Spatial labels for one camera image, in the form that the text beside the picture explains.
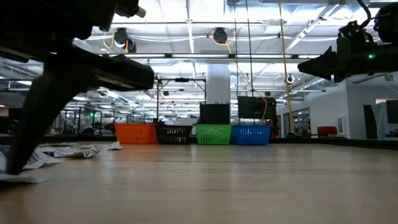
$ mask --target basket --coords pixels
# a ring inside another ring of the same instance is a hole
[[[232,125],[197,124],[198,144],[229,144]]]
[[[159,144],[190,144],[192,126],[156,126]]]
[[[232,128],[233,144],[258,146],[269,143],[272,125],[234,125]]]
[[[116,137],[121,144],[157,143],[153,124],[115,124]]]

